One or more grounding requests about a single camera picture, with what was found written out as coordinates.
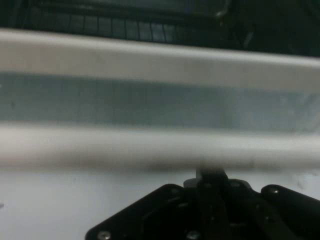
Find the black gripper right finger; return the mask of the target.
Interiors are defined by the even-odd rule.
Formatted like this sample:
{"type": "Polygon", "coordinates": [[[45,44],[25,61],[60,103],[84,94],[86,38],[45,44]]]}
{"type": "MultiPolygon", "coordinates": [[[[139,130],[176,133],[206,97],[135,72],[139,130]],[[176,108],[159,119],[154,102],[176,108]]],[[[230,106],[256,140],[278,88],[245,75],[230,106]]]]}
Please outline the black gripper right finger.
{"type": "Polygon", "coordinates": [[[269,184],[260,192],[224,170],[212,172],[212,239],[318,240],[320,202],[269,184]]]}

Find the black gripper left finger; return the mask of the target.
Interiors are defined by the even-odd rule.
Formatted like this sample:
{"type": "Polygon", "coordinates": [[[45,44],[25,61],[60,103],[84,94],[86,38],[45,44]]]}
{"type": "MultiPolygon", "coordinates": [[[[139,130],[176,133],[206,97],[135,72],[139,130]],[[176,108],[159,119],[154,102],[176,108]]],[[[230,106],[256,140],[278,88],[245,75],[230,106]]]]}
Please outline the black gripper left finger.
{"type": "Polygon", "coordinates": [[[230,240],[224,170],[197,170],[183,186],[165,184],[91,228],[86,240],[230,240]]]}

